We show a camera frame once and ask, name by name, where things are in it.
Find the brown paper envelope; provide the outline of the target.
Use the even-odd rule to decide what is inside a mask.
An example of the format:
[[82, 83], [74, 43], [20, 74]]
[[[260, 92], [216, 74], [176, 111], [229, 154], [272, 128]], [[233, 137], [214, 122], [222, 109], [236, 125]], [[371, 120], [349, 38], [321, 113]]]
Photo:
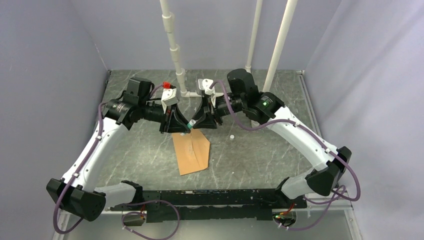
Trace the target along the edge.
[[179, 174], [203, 171], [209, 166], [210, 142], [200, 129], [181, 135], [172, 133]]

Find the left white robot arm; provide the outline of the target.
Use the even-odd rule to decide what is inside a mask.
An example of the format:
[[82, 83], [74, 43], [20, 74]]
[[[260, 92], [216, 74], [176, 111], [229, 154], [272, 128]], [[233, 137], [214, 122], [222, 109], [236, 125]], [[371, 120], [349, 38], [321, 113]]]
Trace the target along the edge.
[[188, 134], [179, 100], [180, 91], [171, 83], [155, 85], [133, 77], [119, 97], [100, 104], [96, 129], [77, 160], [61, 178], [47, 183], [47, 192], [55, 202], [53, 215], [57, 217], [63, 210], [91, 222], [104, 209], [118, 205], [139, 209], [144, 203], [141, 185], [123, 180], [99, 187], [100, 173], [120, 139], [140, 120], [158, 123], [160, 133]]

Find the small white green tube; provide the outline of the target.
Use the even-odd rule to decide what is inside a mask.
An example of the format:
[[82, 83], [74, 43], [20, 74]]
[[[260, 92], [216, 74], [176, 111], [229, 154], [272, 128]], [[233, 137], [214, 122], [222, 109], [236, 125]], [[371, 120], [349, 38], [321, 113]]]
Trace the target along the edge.
[[196, 121], [194, 119], [191, 119], [188, 124], [187, 127], [191, 130], [193, 129], [194, 125], [196, 124]]

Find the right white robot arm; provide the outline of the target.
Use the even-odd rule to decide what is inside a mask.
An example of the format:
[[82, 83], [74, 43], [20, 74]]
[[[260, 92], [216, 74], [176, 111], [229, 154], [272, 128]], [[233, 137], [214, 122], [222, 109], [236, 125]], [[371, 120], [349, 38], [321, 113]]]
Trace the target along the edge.
[[238, 68], [227, 74], [230, 92], [223, 89], [217, 96], [218, 80], [198, 79], [200, 105], [193, 116], [194, 129], [216, 129], [223, 117], [243, 112], [257, 127], [243, 126], [256, 131], [268, 128], [297, 149], [311, 164], [311, 168], [295, 177], [285, 178], [276, 188], [276, 203], [289, 207], [297, 197], [310, 193], [329, 196], [346, 170], [352, 153], [343, 146], [336, 147], [315, 134], [299, 120], [286, 104], [271, 92], [259, 91], [253, 75]]

